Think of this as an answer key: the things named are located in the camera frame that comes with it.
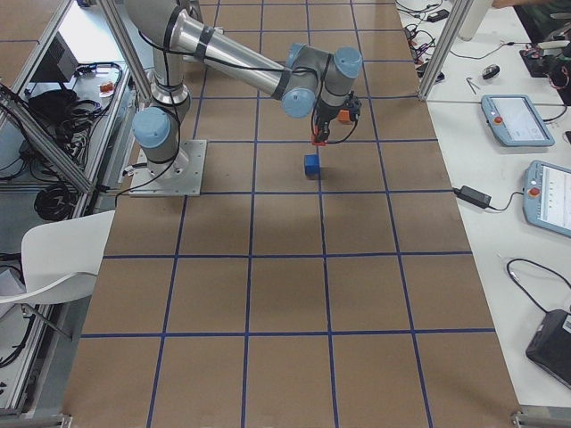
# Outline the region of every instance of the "blue cube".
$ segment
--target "blue cube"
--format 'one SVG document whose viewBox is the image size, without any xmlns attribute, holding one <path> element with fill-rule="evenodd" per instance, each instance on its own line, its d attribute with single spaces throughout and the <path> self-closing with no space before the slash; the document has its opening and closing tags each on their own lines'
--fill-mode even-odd
<svg viewBox="0 0 571 428">
<path fill-rule="evenodd" d="M 303 166 L 306 176 L 314 176 L 319 173 L 319 156 L 317 154 L 306 154 L 303 156 Z"/>
</svg>

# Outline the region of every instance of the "metal mounting plate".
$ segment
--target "metal mounting plate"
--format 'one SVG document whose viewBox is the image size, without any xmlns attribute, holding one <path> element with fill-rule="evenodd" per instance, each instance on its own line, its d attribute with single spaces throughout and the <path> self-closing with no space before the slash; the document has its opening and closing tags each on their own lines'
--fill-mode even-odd
<svg viewBox="0 0 571 428">
<path fill-rule="evenodd" d="M 206 140 L 187 140 L 180 144 L 190 163 L 177 177 L 162 180 L 161 177 L 148 185 L 129 191 L 131 196 L 198 196 L 203 183 L 204 159 L 206 158 Z M 146 162 L 141 150 L 137 162 Z M 151 181 L 153 176 L 147 168 L 136 169 L 131 187 L 137 187 Z"/>
</svg>

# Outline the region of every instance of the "robotic arm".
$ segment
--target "robotic arm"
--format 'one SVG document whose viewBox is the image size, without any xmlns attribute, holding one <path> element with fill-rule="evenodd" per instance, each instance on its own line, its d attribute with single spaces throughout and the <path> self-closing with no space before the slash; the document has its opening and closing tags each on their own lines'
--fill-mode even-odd
<svg viewBox="0 0 571 428">
<path fill-rule="evenodd" d="M 179 159 L 172 135 L 176 127 L 173 120 L 180 122 L 190 107 L 191 96 L 183 82 L 182 55 L 191 55 L 271 95 L 281 101 L 285 113 L 293 118 L 311 114 L 315 145 L 327 143 L 329 122 L 341 110 L 349 110 L 345 121 L 356 125 L 360 103 L 351 88 L 362 65 L 357 50 L 342 47 L 331 54 L 293 44 L 284 67 L 203 24 L 193 0 L 126 0 L 125 5 L 131 20 L 153 46 L 155 108 L 139 112 L 133 122 L 152 175 L 160 171 L 162 175 L 167 169 L 177 173 L 188 162 Z"/>
</svg>

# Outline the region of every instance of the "white desk surface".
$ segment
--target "white desk surface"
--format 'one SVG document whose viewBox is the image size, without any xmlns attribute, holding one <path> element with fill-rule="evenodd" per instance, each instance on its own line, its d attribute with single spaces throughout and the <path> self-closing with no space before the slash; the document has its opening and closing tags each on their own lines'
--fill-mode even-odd
<svg viewBox="0 0 571 428">
<path fill-rule="evenodd" d="M 404 3 L 418 9 L 424 5 L 416 0 Z M 444 0 L 443 8 L 450 10 L 451 6 L 450 1 Z M 401 19 L 403 25 L 418 22 L 404 13 Z M 423 22 L 418 29 L 438 38 L 445 22 Z M 427 40 L 426 35 L 417 37 L 420 44 Z M 502 41 L 529 41 L 512 8 L 490 9 L 474 38 L 470 42 L 456 39 L 452 51 L 478 57 Z M 549 125 L 557 142 L 548 148 L 504 147 L 494 139 L 485 123 L 479 102 L 482 95 L 488 94 L 527 94 L 544 118 L 562 112 L 561 99 L 547 79 L 529 76 L 518 53 L 523 48 L 523 45 L 504 46 L 483 60 L 461 59 L 449 54 L 443 65 L 446 79 L 435 85 L 428 97 L 428 108 L 452 184 L 455 187 L 468 185 L 490 194 L 492 206 L 497 208 L 505 207 L 512 192 L 523 188 L 525 170 L 533 160 L 571 167 L 571 144 L 564 137 L 564 132 L 571 130 L 571 113 Z M 500 74 L 484 81 L 482 70 L 494 63 L 500 66 Z M 470 90 L 467 77 L 480 86 L 476 95 Z M 460 200 L 459 209 L 519 403 L 571 407 L 571 390 L 525 356 L 525 349 L 544 314 L 511 282 L 505 271 L 509 259 L 521 257 L 571 278 L 571 240 L 529 225 L 519 195 L 502 213 L 483 211 Z M 523 263 L 513 268 L 523 286 L 547 310 L 569 310 L 571 291 L 562 282 Z"/>
<path fill-rule="evenodd" d="M 512 192 L 523 187 L 523 175 L 533 160 L 571 166 L 571 144 L 562 136 L 571 117 L 550 125 L 557 142 L 550 148 L 501 146 L 485 124 L 477 103 L 428 103 L 451 182 L 468 185 L 492 197 L 503 208 Z M 541 107 L 556 115 L 560 107 Z M 571 278 L 569 245 L 564 235 L 525 221 L 522 197 L 516 195 L 502 213 L 459 201 L 468 239 L 476 259 L 504 358 L 522 405 L 571 407 L 571 391 L 545 374 L 525 356 L 543 313 L 509 280 L 505 264 L 522 257 L 542 263 Z M 521 283 L 547 309 L 569 309 L 571 291 L 559 280 L 524 264 L 514 265 Z"/>
</svg>

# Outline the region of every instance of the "computer mouse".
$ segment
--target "computer mouse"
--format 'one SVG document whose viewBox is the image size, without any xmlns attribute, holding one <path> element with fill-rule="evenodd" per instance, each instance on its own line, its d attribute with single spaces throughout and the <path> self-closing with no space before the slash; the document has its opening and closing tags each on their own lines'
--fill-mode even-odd
<svg viewBox="0 0 571 428">
<path fill-rule="evenodd" d="M 499 72 L 500 72 L 500 66 L 496 64 L 488 65 L 482 71 L 482 78 L 484 80 L 487 80 L 488 78 L 493 78 L 494 76 L 497 76 Z"/>
</svg>

